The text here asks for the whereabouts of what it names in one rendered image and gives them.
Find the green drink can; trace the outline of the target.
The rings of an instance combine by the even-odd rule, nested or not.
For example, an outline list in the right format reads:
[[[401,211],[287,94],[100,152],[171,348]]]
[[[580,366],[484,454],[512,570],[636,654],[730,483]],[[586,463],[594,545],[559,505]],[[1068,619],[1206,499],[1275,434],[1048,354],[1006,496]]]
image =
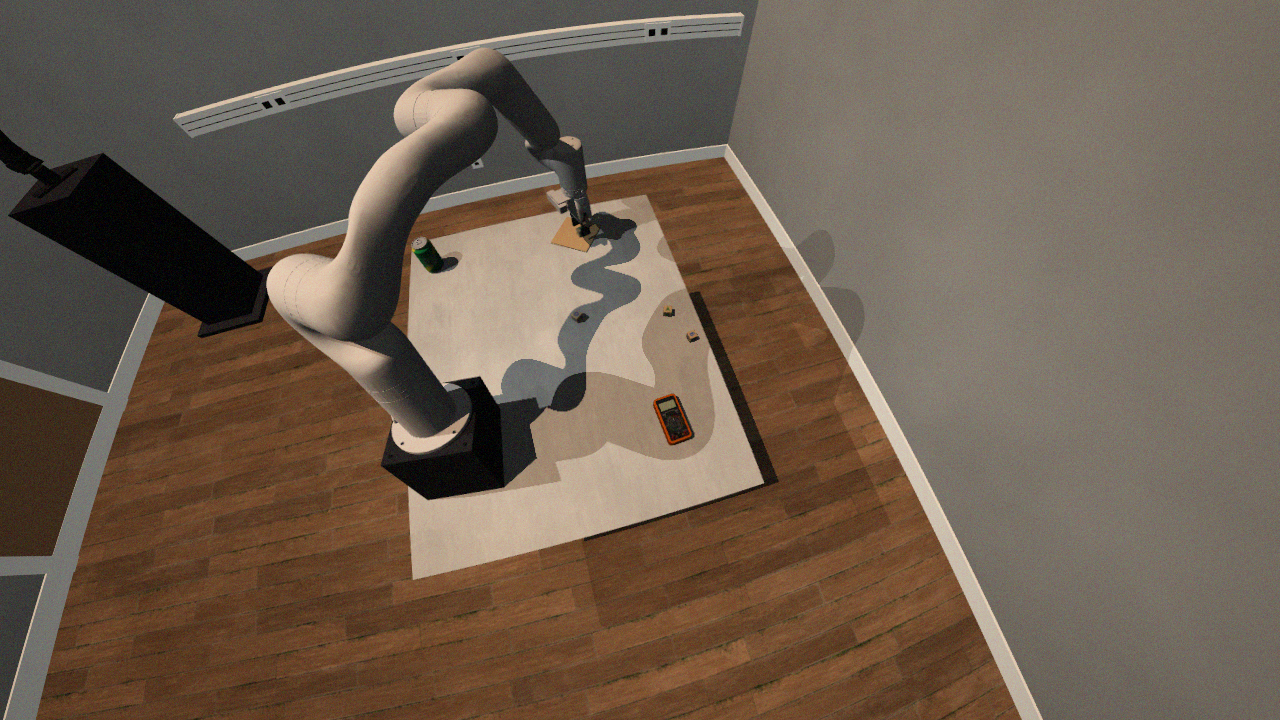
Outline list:
[[[425,266],[428,272],[434,273],[442,270],[444,261],[439,252],[436,252],[436,249],[433,246],[430,240],[419,237],[413,240],[411,246],[413,254],[419,258],[419,261],[422,263],[422,266]]]

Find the tan flat mat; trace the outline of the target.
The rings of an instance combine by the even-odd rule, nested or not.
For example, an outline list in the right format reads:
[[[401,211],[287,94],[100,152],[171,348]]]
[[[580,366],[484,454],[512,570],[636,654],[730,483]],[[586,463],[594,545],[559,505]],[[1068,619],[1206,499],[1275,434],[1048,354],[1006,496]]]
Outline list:
[[[593,240],[595,238],[598,231],[602,227],[600,224],[596,224],[596,223],[593,223],[593,222],[591,222],[591,224],[593,225],[589,227],[590,228],[590,234],[586,234],[584,237],[579,237],[579,234],[576,233],[575,228],[577,228],[580,224],[573,227],[571,217],[566,217],[563,224],[561,225],[559,231],[556,233],[556,236],[550,241],[550,243],[556,243],[556,245],[559,245],[559,246],[563,246],[563,247],[567,247],[567,249],[575,249],[575,250],[579,250],[579,251],[582,251],[582,252],[588,252],[588,249],[593,243]]]

